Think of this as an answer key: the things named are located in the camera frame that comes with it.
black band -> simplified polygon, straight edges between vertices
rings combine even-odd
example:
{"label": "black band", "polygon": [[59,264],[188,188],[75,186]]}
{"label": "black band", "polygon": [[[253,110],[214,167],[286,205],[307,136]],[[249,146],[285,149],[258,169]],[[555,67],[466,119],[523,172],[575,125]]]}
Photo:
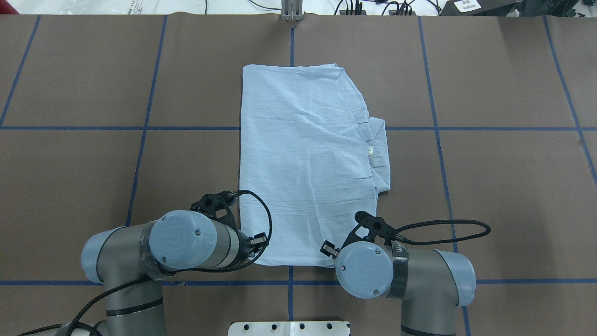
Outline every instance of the black band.
{"label": "black band", "polygon": [[424,332],[424,331],[411,329],[404,325],[400,325],[400,330],[402,330],[412,336],[456,336],[456,334],[432,334],[430,332]]}
{"label": "black band", "polygon": [[402,299],[407,290],[408,250],[406,246],[395,240],[392,240],[391,247],[394,277],[392,278],[392,286],[390,287],[390,292],[388,293],[387,297]]}
{"label": "black band", "polygon": [[160,304],[164,303],[164,298],[159,298],[155,301],[151,301],[148,303],[140,304],[138,306],[123,308],[123,309],[114,309],[114,310],[106,310],[106,316],[118,316],[118,315],[126,315],[130,313],[136,313],[137,311],[142,311],[146,309],[153,308]]}

round blue cap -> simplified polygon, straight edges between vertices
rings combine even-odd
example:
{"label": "round blue cap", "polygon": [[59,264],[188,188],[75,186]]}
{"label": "round blue cap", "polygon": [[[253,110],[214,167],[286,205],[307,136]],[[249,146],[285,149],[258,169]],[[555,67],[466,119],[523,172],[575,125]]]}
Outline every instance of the round blue cap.
{"label": "round blue cap", "polygon": [[217,241],[216,227],[205,215],[174,210],[153,225],[149,249],[159,263],[184,270],[205,262],[214,252]]}
{"label": "round blue cap", "polygon": [[468,306],[475,298],[477,279],[470,260],[460,253],[434,250],[448,265],[458,290],[458,306]]}
{"label": "round blue cap", "polygon": [[336,276],[342,288],[354,297],[376,298],[392,285],[392,260],[374,243],[355,242],[338,253]]}
{"label": "round blue cap", "polygon": [[124,227],[117,227],[110,231],[97,233],[89,238],[85,243],[85,246],[83,246],[83,251],[81,252],[81,268],[85,271],[87,279],[95,283],[103,283],[97,275],[97,258],[100,257],[101,248],[104,246],[104,243],[108,240],[110,235],[120,228]]}

